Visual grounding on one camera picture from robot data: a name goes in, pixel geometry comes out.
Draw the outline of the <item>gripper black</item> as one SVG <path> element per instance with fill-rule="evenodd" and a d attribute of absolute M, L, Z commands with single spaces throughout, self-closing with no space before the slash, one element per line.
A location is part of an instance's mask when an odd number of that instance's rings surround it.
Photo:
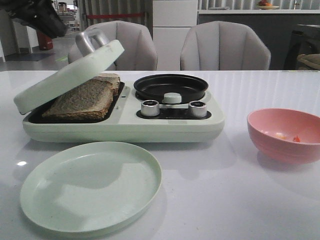
<path fill-rule="evenodd" d="M 2 0 L 0 8 L 13 21 L 50 38 L 63 37 L 67 32 L 67 26 L 55 11 L 51 0 Z"/>

